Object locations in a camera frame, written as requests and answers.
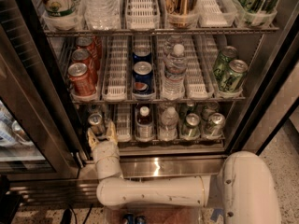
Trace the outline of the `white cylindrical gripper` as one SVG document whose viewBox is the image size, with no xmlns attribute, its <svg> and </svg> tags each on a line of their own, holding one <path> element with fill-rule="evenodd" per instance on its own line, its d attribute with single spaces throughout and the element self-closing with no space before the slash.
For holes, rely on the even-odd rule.
<svg viewBox="0 0 299 224">
<path fill-rule="evenodd" d="M 88 129 L 87 135 L 89 146 L 93 151 L 93 161 L 98 178 L 102 180 L 109 177 L 122 177 L 120 152 L 117 146 L 118 136 L 114 122 L 111 120 L 107 125 L 106 138 L 108 141 L 99 144 L 99 140 L 91 128 Z"/>
</svg>

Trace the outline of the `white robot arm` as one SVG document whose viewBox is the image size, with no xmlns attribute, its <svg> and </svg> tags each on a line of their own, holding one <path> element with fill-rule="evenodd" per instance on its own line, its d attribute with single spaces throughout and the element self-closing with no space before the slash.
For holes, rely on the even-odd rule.
<svg viewBox="0 0 299 224">
<path fill-rule="evenodd" d="M 191 207 L 216 207 L 224 211 L 225 224 L 282 224 L 278 196 L 271 172 L 257 155 L 239 151 L 230 155 L 217 175 L 192 175 L 144 182 L 123 178 L 115 125 L 99 140 L 87 131 L 99 184 L 98 201 L 110 209 L 129 203 L 158 203 Z"/>
</svg>

